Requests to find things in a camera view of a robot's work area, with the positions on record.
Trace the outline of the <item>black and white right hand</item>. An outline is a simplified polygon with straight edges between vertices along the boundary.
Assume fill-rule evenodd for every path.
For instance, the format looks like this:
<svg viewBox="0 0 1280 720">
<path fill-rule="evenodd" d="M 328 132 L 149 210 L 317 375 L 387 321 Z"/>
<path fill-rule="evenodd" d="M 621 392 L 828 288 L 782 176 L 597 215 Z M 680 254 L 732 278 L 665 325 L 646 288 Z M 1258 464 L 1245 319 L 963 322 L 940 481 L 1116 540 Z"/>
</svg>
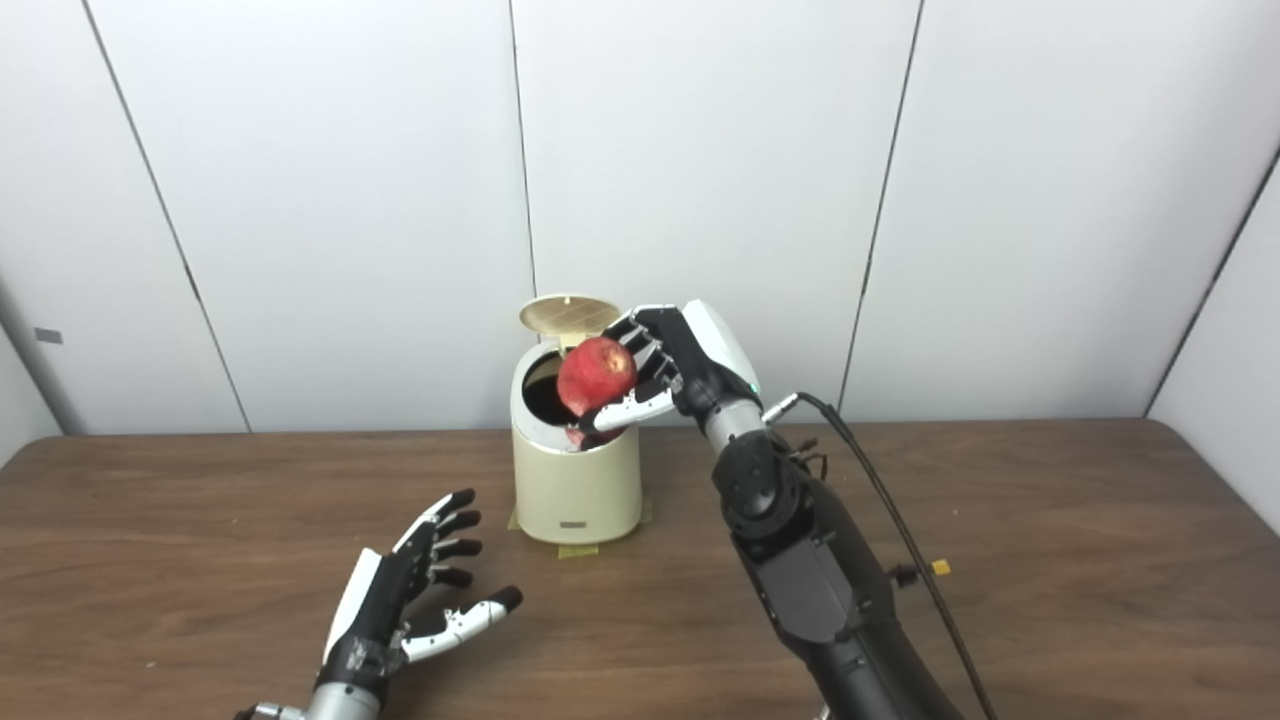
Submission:
<svg viewBox="0 0 1280 720">
<path fill-rule="evenodd" d="M 632 352 L 637 383 L 586 413 L 576 424 L 584 434 L 677 413 L 721 452 L 736 437 L 767 428 L 756 373 L 724 319 L 704 301 L 636 306 L 603 334 Z"/>
</svg>

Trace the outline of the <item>black and white left hand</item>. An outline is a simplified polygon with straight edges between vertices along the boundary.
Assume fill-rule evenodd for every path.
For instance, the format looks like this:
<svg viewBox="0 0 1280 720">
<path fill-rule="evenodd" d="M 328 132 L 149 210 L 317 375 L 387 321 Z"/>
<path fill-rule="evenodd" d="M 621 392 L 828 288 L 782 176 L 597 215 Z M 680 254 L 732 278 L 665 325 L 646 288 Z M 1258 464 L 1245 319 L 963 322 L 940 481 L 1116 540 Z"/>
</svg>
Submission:
<svg viewBox="0 0 1280 720">
<path fill-rule="evenodd" d="M 342 694 L 378 714 L 403 667 L 457 650 L 524 602 L 522 591 L 507 585 L 457 609 L 410 612 L 433 587 L 471 585 L 474 575 L 448 560 L 483 551 L 480 541 L 457 536 L 481 520 L 475 497 L 472 488 L 445 495 L 413 520 L 389 553 L 361 551 L 332 619 L 316 696 Z"/>
</svg>

